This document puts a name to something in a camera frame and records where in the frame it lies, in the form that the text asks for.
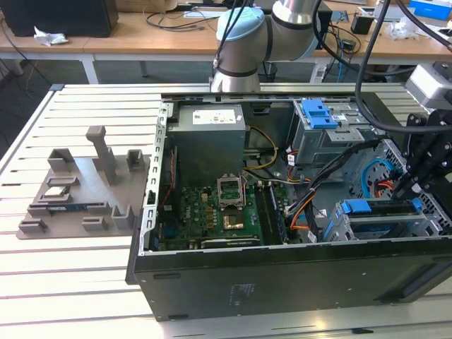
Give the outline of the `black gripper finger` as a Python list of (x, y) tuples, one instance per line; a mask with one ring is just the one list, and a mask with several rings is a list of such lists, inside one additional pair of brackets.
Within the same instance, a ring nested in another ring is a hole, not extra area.
[(404, 137), (405, 173), (397, 180), (392, 197), (414, 198), (436, 184), (436, 133), (412, 133)]
[(411, 176), (424, 191), (450, 184), (451, 140), (427, 140), (426, 134), (416, 136), (411, 147)]

